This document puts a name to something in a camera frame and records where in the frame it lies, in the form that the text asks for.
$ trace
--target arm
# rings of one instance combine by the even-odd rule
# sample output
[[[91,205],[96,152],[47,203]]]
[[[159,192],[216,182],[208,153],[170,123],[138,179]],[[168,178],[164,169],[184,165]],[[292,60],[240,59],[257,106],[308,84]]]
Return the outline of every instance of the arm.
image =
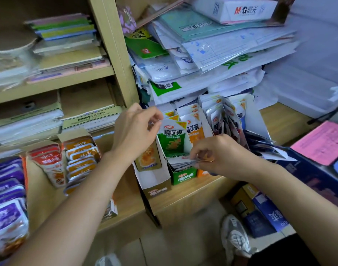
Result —
[[[123,112],[115,124],[113,149],[12,256],[8,266],[81,265],[118,182],[153,143],[162,118],[157,108],[142,110],[139,104]],[[156,123],[148,131],[150,120]]]
[[[191,158],[205,153],[214,161],[198,162],[198,168],[257,186],[281,210],[321,265],[338,265],[337,206],[226,134],[199,141],[191,150]]]

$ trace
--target pink card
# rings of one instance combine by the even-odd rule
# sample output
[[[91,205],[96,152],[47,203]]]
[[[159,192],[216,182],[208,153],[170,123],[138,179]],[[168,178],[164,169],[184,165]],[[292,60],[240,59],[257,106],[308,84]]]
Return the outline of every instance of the pink card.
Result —
[[[324,122],[291,148],[319,164],[330,165],[338,158],[338,124]]]

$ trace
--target person's left arm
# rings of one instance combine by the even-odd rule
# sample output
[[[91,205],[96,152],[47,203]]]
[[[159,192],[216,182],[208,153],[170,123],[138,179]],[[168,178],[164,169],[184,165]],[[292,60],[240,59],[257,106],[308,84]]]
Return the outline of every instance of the person's left arm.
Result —
[[[8,266],[81,265],[106,207],[122,175],[155,140],[163,119],[139,104],[123,112],[115,124],[114,145],[81,185],[45,220],[11,257]],[[148,131],[149,121],[154,122]]]

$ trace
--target tile floor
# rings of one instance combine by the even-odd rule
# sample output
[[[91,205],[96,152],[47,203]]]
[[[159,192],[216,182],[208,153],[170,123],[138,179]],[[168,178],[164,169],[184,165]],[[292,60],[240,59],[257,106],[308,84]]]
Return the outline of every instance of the tile floor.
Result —
[[[220,239],[220,221],[227,212],[219,201],[190,219],[129,243],[116,252],[122,266],[223,266],[225,252]],[[290,226],[282,233],[250,239],[262,250],[295,233]]]

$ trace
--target hand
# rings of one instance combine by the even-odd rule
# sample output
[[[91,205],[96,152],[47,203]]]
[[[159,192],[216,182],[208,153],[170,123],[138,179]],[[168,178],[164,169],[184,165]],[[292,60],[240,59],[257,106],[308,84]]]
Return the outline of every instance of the hand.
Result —
[[[115,122],[113,152],[123,154],[128,162],[133,162],[155,140],[160,129],[163,114],[156,107],[143,110],[134,103],[121,113]],[[154,125],[149,129],[149,122]]]
[[[197,162],[196,168],[253,184],[264,174],[267,166],[273,165],[242,147],[227,134],[196,142],[191,149],[190,158],[203,158],[205,155],[208,160],[213,157],[214,161]]]

